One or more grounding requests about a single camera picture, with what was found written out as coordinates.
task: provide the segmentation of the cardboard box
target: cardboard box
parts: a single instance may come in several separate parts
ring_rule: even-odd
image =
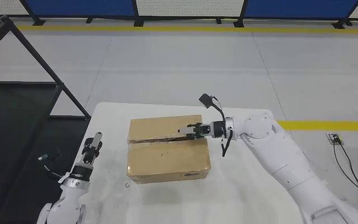
[[[132,120],[127,176],[137,184],[205,178],[211,169],[206,139],[191,141],[178,134],[197,122],[201,115]]]

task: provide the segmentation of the blue wall panel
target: blue wall panel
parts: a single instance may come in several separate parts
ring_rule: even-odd
[[[357,0],[248,0],[246,17],[343,18]]]
[[[132,16],[131,0],[27,0],[37,15]]]

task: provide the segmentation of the fence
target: fence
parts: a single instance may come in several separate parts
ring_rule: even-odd
[[[350,20],[358,20],[358,0],[0,0],[0,15],[40,18],[83,17],[134,20],[134,26],[145,21],[235,18],[235,27],[243,20],[331,20],[344,29]]]

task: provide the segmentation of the white wall panel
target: white wall panel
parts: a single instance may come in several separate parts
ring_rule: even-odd
[[[19,0],[0,0],[0,15],[28,15]]]
[[[358,7],[353,11],[349,18],[358,18]]]
[[[239,16],[244,0],[137,0],[140,16]]]

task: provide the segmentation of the white table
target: white table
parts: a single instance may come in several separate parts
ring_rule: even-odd
[[[244,119],[258,110],[223,111],[226,116]],[[97,105],[84,140],[102,132],[103,147],[95,160],[89,193],[80,199],[87,206],[85,224],[302,223],[290,195],[240,140],[231,142],[222,158],[219,139],[208,138],[212,168],[206,179],[142,185],[132,182],[126,175],[130,120],[190,114],[201,114],[204,123],[221,119],[213,108],[109,102]]]

